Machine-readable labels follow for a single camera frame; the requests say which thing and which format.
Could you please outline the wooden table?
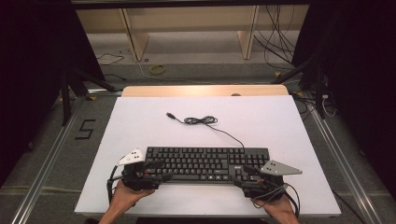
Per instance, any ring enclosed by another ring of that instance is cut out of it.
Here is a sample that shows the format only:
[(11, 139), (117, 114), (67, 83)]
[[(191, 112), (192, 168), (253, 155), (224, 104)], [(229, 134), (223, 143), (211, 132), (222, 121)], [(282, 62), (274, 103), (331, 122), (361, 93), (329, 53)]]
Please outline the wooden table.
[(122, 97), (204, 97), (288, 95), (284, 85), (129, 86)]

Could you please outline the person's left hand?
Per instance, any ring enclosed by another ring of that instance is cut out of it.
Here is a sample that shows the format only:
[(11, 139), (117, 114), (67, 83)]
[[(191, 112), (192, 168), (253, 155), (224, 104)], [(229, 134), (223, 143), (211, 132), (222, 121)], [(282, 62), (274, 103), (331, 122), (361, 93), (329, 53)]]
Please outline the person's left hand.
[(120, 180), (116, 186), (113, 198), (110, 202), (109, 211), (115, 214), (123, 214), (128, 211), (135, 204), (154, 193), (154, 189), (143, 189), (135, 191), (124, 186), (123, 182)]

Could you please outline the metal floor rail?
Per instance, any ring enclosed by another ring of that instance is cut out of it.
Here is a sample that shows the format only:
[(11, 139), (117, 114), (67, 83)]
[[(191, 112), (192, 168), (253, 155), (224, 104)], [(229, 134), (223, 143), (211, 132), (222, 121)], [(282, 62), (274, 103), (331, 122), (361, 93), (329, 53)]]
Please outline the metal floor rail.
[(315, 95), (315, 106), (312, 116), (317, 124), (324, 140), (332, 153), (332, 157), (337, 164), (346, 184), (353, 195), (357, 206), (361, 210), (362, 216), (366, 224), (383, 224), (383, 220), (379, 213), (375, 210), (375, 205), (362, 186), (361, 182), (352, 170), (352, 166), (347, 161), (342, 149), (325, 120), (325, 108), (323, 106), (324, 100), (318, 94)]
[(61, 127), (61, 130), (56, 136), (54, 143), (52, 144), (49, 152), (47, 153), (46, 159), (40, 166), (37, 175), (34, 178), (33, 183), (27, 187), (12, 187), (19, 194), (23, 195), (21, 203), (16, 210), (15, 215), (11, 220), (11, 224), (25, 224), (31, 215), (36, 201), (40, 195), (40, 192), (44, 188), (47, 182), (50, 172), (59, 157), (61, 150), (64, 147), (67, 136), (69, 135), (72, 126), (75, 123), (76, 115), (84, 103), (83, 97), (77, 97), (73, 103), (71, 115), (68, 121)]

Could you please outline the person's right hand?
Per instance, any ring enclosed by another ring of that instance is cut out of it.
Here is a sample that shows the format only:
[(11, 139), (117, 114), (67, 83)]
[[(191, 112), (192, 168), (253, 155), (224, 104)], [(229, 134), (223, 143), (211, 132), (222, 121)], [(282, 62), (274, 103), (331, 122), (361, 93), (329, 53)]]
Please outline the person's right hand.
[(283, 195), (279, 200), (274, 202), (267, 203), (258, 200), (256, 204), (263, 207), (264, 211), (275, 219), (280, 220), (281, 218), (294, 217), (294, 211), (286, 195)]

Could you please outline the black keyboard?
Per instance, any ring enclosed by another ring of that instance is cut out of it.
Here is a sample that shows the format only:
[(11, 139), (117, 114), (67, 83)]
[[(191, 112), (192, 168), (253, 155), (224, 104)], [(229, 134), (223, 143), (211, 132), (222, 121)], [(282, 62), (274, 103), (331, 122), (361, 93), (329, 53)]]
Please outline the black keyboard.
[(170, 183), (231, 184), (234, 178), (255, 181), (244, 165), (261, 168), (270, 160), (265, 147), (148, 147), (147, 161), (163, 161), (149, 168), (152, 176), (172, 173)]

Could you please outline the white board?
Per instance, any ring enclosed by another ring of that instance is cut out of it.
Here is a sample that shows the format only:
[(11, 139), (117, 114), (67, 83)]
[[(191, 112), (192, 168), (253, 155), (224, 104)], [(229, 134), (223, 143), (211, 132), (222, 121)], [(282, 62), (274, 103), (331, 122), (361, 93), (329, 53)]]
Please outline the white board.
[(106, 182), (113, 167), (132, 150), (148, 147), (266, 147), (271, 159), (303, 171), (284, 178), (289, 194), (301, 200), (301, 216), (340, 213), (289, 95), (119, 98), (76, 213), (104, 213)]

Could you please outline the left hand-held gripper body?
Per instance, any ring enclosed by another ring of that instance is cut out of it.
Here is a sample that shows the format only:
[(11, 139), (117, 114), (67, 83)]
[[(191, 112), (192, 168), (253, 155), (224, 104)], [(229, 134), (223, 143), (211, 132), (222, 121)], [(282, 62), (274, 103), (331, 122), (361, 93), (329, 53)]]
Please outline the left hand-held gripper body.
[(122, 182), (132, 190), (143, 189), (157, 189), (162, 182), (159, 181), (158, 176), (146, 175), (144, 169), (145, 156), (139, 149), (134, 149), (131, 153), (122, 157), (118, 166), (123, 166)]

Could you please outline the wooden shelf frame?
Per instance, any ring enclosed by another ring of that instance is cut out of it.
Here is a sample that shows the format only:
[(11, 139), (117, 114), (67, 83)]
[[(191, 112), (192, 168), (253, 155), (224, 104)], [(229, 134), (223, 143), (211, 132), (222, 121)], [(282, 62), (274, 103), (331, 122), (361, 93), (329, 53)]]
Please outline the wooden shelf frame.
[(308, 5), (241, 7), (154, 7), (79, 9), (88, 34), (125, 34), (133, 59), (140, 61), (151, 33), (234, 31), (242, 57), (250, 58), (253, 34), (269, 31), (279, 22), (282, 31), (302, 28)]

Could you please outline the black metal stand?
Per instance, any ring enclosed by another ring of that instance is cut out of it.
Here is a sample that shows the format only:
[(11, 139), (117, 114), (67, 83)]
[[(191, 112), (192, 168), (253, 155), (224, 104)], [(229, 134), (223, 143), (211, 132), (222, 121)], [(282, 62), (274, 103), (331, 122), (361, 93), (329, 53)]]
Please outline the black metal stand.
[(103, 79), (94, 77), (83, 70), (77, 68), (64, 70), (61, 74), (61, 94), (64, 112), (63, 126), (66, 125), (72, 115), (69, 90), (72, 90), (78, 97), (85, 97), (88, 94), (88, 89), (83, 83), (84, 80), (88, 80), (110, 92), (118, 91), (117, 88), (107, 84)]
[(315, 55), (310, 56), (305, 62), (301, 63), (293, 70), (288, 72), (286, 75), (281, 75), (273, 84), (281, 84), (285, 81), (295, 77), (296, 75), (302, 73), (303, 77), (300, 80), (300, 88), (302, 90), (307, 90), (311, 86), (315, 87), (315, 107), (319, 114), (319, 116), (324, 119), (324, 109), (322, 106), (322, 97), (324, 94), (324, 74), (320, 69), (320, 65), (318, 62), (318, 57)]

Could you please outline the black curtain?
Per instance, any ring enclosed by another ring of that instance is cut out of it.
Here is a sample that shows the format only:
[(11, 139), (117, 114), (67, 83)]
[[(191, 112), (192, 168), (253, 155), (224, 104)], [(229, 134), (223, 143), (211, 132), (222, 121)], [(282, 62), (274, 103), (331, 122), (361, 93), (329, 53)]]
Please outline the black curtain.
[(104, 77), (71, 0), (0, 0), (0, 186), (58, 98), (69, 68)]
[(396, 0), (307, 0), (292, 64), (307, 60), (344, 5), (320, 68), (346, 125), (396, 200)]

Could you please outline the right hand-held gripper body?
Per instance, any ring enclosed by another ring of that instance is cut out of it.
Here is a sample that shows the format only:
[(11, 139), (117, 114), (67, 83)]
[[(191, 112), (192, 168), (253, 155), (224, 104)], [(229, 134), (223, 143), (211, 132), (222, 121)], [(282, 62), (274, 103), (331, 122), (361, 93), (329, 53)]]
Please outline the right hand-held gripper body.
[(258, 178), (262, 182), (248, 182), (248, 187), (242, 189), (245, 197), (253, 200), (279, 200), (286, 191), (283, 176), (303, 173), (301, 169), (273, 160), (258, 169), (261, 171)]

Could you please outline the yellow tape roll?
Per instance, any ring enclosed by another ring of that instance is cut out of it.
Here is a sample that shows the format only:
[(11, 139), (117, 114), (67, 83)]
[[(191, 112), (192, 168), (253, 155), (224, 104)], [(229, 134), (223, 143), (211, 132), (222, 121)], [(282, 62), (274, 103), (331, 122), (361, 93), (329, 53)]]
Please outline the yellow tape roll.
[(154, 64), (149, 68), (152, 75), (160, 75), (164, 73), (166, 68), (162, 64)]

